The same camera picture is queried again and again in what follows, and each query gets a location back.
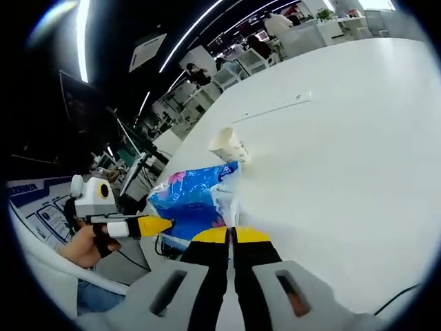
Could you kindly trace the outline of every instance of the office desk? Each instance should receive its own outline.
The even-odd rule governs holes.
[[[310,102],[270,109],[308,91]],[[345,307],[373,312],[421,281],[439,248],[440,109],[440,75],[422,43],[321,48],[225,91],[159,180],[221,164],[207,146],[233,126],[253,157],[240,222],[269,233]]]
[[[340,28],[340,25],[338,24],[338,21],[336,19],[323,23],[318,23],[317,27],[323,39],[325,40],[326,46],[333,45],[334,42],[332,39],[343,35],[343,31]]]
[[[355,39],[359,38],[357,29],[367,27],[366,17],[345,17],[342,19],[337,19],[337,22],[349,29]]]

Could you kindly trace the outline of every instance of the monitor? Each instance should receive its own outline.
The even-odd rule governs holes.
[[[62,71],[60,83],[68,118],[90,152],[101,154],[109,143],[121,140],[119,125],[102,94]]]
[[[269,40],[269,36],[265,30],[258,32],[256,34],[256,37],[257,37],[257,39],[259,39],[260,41],[263,41],[263,42],[266,42]]]

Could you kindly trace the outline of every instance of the plastic bag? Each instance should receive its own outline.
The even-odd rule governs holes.
[[[216,167],[173,174],[156,186],[148,201],[159,216],[173,221],[166,237],[189,243],[209,228],[235,226],[238,222],[236,186],[240,176],[237,161]]]

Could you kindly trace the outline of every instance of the desk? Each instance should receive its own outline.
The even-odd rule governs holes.
[[[311,102],[232,124],[304,91]],[[221,164],[207,145],[232,125],[253,157],[240,222],[269,233],[282,259],[326,281],[342,305],[373,312],[421,281],[438,251],[440,108],[438,68],[422,43],[321,48],[225,91],[158,180]]]
[[[355,39],[359,39],[359,33],[357,29],[367,27],[366,17],[345,17],[337,19],[337,22],[341,23],[344,27],[349,29]]]
[[[320,31],[320,34],[323,37],[323,40],[325,40],[326,46],[331,46],[334,44],[332,41],[333,38],[343,36],[343,31],[340,28],[338,21],[335,19],[318,23],[317,27],[318,31]]]

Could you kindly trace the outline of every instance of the hand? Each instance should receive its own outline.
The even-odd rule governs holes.
[[[103,225],[102,231],[107,233],[106,225]],[[94,242],[95,237],[93,226],[87,225],[77,232],[71,242],[59,249],[59,254],[82,268],[94,267],[101,260]],[[121,248],[121,244],[115,239],[110,239],[107,248],[114,252]]]

